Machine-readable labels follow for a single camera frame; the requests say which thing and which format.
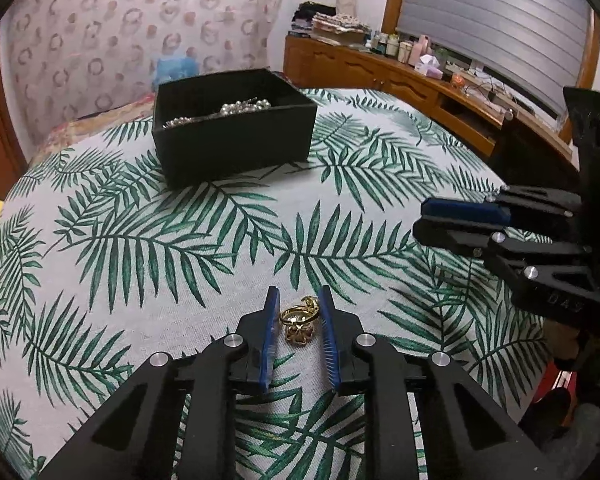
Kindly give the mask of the floral bed blanket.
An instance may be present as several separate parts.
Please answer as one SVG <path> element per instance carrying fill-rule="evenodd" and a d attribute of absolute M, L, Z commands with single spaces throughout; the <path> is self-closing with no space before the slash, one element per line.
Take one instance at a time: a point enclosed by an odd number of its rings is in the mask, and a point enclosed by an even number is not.
<path fill-rule="evenodd" d="M 50 155 L 97 133 L 117 127 L 124 122 L 132 122 L 132 120 L 148 117 L 152 113 L 155 96 L 155 93 L 147 93 L 139 100 L 117 107 L 114 110 L 70 120 L 70 122 L 65 122 L 53 128 L 42 144 L 35 150 L 29 162 L 29 169 L 49 158 Z"/>

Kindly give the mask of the pink bottle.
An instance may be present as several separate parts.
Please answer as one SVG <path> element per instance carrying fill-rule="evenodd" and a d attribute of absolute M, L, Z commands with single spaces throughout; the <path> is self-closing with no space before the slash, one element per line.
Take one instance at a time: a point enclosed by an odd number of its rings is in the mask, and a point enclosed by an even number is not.
<path fill-rule="evenodd" d="M 429 53 L 430 39 L 426 35 L 420 35 L 418 40 L 414 42 L 411 48 L 411 54 L 408 58 L 408 64 L 415 67 L 420 58 Z"/>

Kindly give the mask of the blue plush toy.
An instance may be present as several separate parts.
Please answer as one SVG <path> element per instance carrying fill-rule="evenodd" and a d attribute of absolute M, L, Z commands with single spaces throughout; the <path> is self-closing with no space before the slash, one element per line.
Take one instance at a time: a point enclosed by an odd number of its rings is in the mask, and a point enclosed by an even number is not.
<path fill-rule="evenodd" d="M 156 64 L 154 86 L 198 75 L 198 63 L 188 56 L 185 58 L 159 58 Z"/>

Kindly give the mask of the wooden sideboard cabinet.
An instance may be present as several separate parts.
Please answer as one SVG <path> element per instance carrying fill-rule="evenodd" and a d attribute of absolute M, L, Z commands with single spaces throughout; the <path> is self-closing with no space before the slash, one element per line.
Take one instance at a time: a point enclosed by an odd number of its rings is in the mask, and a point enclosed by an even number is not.
<path fill-rule="evenodd" d="M 533 140 L 541 141 L 566 162 L 572 159 L 568 143 L 519 106 L 509 105 L 514 117 L 507 120 L 475 96 L 448 82 L 426 78 L 390 58 L 287 36 L 284 74 L 300 88 L 366 89 L 391 94 L 447 128 L 484 158 L 490 157 L 504 138 L 504 127 L 521 126 Z"/>

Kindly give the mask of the grey window roller blind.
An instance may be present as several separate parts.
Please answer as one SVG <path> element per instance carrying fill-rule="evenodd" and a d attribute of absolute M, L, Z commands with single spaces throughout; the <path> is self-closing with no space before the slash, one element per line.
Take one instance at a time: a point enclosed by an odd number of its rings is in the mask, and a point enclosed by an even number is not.
<path fill-rule="evenodd" d="M 559 115 L 590 16 L 586 0 L 402 0 L 398 29 L 471 58 Z"/>

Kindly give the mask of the gold flower pendant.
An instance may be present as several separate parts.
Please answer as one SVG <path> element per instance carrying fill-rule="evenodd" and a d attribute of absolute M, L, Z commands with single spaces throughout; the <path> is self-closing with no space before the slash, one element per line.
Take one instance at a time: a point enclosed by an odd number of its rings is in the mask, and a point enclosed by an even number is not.
<path fill-rule="evenodd" d="M 285 340 L 295 347 L 305 347 L 312 341 L 314 333 L 315 328 L 312 322 L 290 324 L 284 328 Z"/>

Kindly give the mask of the palm leaf print cloth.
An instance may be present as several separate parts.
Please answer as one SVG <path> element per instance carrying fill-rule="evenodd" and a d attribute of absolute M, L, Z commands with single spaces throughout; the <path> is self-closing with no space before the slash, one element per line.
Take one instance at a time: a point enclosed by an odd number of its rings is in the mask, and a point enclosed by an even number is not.
<path fill-rule="evenodd" d="M 0 451 L 35 478 L 151 353 L 189 356 L 322 285 L 401 351 L 443 351 L 521 418 L 546 367 L 541 321 L 474 259 L 419 245 L 422 201 L 501 184 L 451 133 L 370 90 L 314 90 L 305 162 L 179 191 L 150 118 L 31 168 L 0 214 Z"/>

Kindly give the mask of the black jewelry box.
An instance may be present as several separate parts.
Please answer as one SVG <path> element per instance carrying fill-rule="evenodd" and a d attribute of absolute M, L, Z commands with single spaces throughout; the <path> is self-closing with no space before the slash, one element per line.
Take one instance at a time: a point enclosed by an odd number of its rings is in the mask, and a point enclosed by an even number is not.
<path fill-rule="evenodd" d="M 234 70 L 160 84 L 154 138 L 172 190 L 309 156 L 317 104 L 266 70 Z"/>

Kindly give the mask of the circle pattern curtain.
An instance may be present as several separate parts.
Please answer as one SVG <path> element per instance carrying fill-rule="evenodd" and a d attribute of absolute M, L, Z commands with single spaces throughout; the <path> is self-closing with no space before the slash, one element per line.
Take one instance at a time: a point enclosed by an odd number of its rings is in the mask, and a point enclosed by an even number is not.
<path fill-rule="evenodd" d="M 283 0 L 15 0 L 1 22 L 21 141 L 151 92 L 170 62 L 198 74 L 268 66 Z"/>

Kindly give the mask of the stack of folded clothes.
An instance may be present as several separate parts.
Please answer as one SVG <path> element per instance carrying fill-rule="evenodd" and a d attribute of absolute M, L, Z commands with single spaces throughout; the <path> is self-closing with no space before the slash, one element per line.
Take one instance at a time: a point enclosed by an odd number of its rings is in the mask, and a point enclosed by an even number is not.
<path fill-rule="evenodd" d="M 370 28 L 355 16 L 338 13 L 334 6 L 306 1 L 294 11 L 288 35 L 334 46 L 364 46 Z"/>

